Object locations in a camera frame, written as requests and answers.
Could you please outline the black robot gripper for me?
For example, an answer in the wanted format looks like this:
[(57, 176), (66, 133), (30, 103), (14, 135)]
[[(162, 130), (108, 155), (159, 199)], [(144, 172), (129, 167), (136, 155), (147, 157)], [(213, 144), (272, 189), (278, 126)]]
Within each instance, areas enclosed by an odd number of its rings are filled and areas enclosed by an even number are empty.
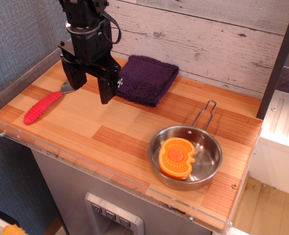
[(70, 86), (74, 90), (80, 89), (87, 82), (86, 74), (91, 74), (98, 78), (101, 103), (107, 104), (123, 85), (123, 78), (119, 76), (121, 67), (111, 56), (113, 45), (121, 39), (121, 32), (113, 41), (111, 21), (96, 21), (85, 27), (76, 27), (67, 21), (66, 29), (71, 41), (60, 42), (59, 47)]

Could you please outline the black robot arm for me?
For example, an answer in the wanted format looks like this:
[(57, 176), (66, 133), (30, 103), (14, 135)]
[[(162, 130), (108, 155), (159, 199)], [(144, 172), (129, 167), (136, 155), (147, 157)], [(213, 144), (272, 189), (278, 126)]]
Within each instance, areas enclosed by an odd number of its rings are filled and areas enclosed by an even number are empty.
[(70, 42), (59, 43), (68, 82), (73, 90), (78, 90), (87, 82), (87, 74), (96, 77), (101, 103), (107, 104), (122, 85), (121, 66), (111, 55), (113, 45), (121, 40), (121, 32), (113, 41), (111, 25), (117, 21), (105, 12), (109, 2), (62, 0), (60, 4), (71, 35)]

